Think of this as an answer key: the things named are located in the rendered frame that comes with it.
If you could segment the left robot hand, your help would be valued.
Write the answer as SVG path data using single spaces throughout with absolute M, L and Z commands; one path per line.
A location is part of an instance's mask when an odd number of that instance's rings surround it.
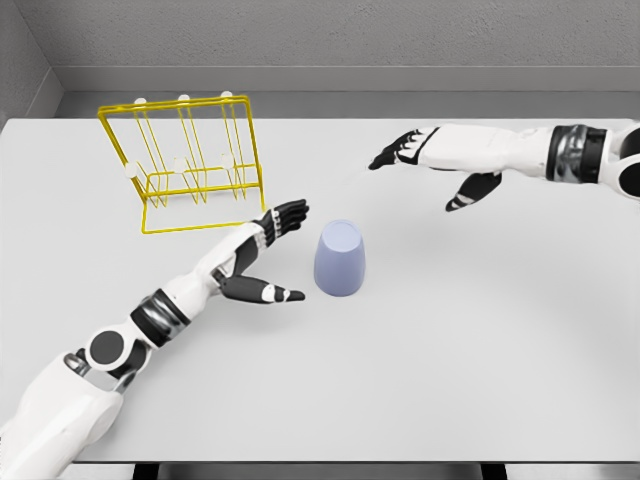
M 301 228 L 309 206 L 305 199 L 289 201 L 262 217 L 239 225 L 198 264 L 214 281 L 214 293 L 248 303 L 303 301 L 305 294 L 289 290 L 244 272 L 277 239 Z

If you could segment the lavender plastic cup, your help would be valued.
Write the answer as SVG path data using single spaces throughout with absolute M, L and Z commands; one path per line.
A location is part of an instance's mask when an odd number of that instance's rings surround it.
M 326 294 L 344 297 L 364 282 L 366 256 L 358 227 L 348 220 L 328 223 L 321 232 L 314 260 L 314 280 Z

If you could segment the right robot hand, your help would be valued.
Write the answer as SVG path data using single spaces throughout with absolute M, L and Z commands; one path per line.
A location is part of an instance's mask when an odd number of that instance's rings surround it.
M 502 182 L 509 132 L 480 125 L 444 124 L 411 130 L 387 145 L 370 170 L 398 163 L 437 171 L 466 172 L 468 177 L 445 210 L 460 210 L 484 199 Z

